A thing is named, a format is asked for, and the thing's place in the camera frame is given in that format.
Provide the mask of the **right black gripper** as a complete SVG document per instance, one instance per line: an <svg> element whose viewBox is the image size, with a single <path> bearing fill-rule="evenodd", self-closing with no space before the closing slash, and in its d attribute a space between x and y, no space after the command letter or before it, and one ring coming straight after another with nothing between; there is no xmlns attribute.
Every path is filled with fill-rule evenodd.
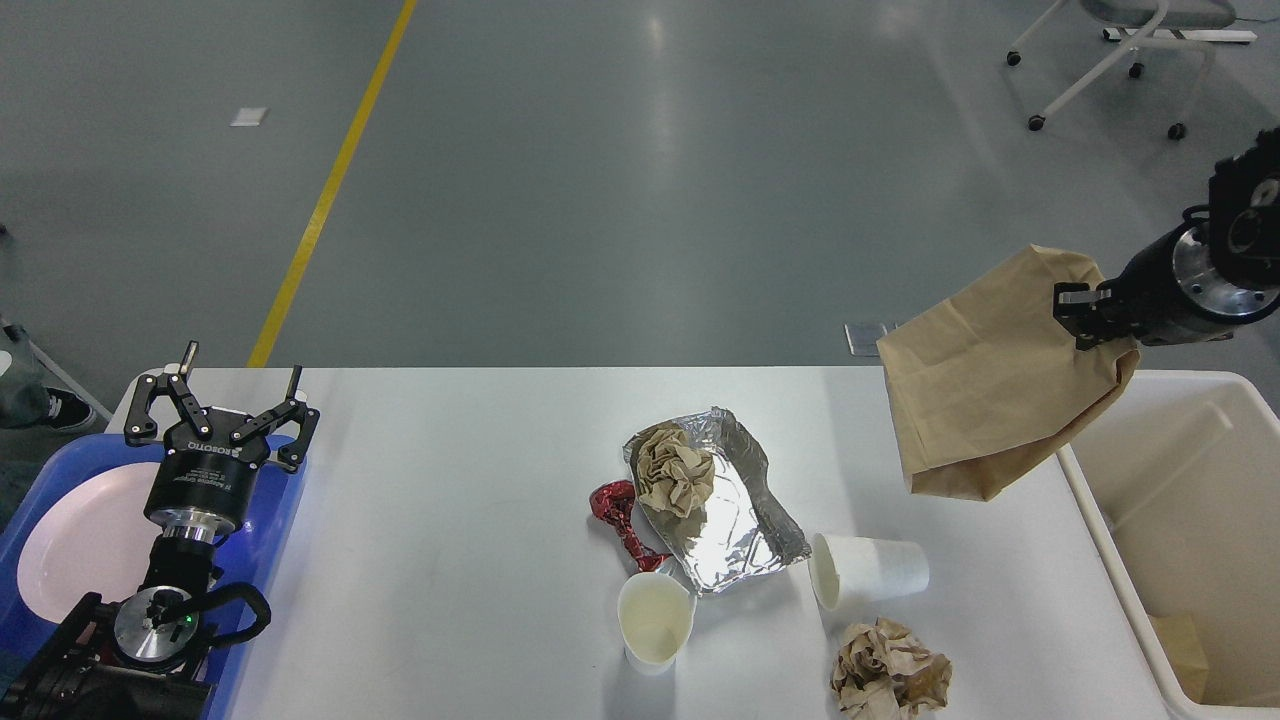
<svg viewBox="0 0 1280 720"><path fill-rule="evenodd" d="M1228 278L1213 263L1208 234L1206 222L1179 225L1096 288L1055 283L1053 319L1084 352L1130 337L1147 346L1228 340L1276 314L1277 287Z"/></svg>

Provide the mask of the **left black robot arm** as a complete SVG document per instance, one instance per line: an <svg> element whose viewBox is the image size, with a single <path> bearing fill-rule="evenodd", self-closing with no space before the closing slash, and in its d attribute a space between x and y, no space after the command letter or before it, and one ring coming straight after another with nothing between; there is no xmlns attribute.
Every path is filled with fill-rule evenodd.
<svg viewBox="0 0 1280 720"><path fill-rule="evenodd" d="M118 433L78 439L3 533L5 719L224 719L320 423L294 366L260 413L200 402L198 346L134 383Z"/></svg>

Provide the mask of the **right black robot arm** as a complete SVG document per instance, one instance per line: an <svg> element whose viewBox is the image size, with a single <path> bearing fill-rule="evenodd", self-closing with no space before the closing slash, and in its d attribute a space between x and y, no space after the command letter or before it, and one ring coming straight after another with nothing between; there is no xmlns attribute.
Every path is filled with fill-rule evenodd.
<svg viewBox="0 0 1280 720"><path fill-rule="evenodd" d="M1279 305L1279 140L1257 135L1217 161L1208 201L1092 287L1059 282L1052 314L1080 351L1120 338L1146 346L1228 340Z"/></svg>

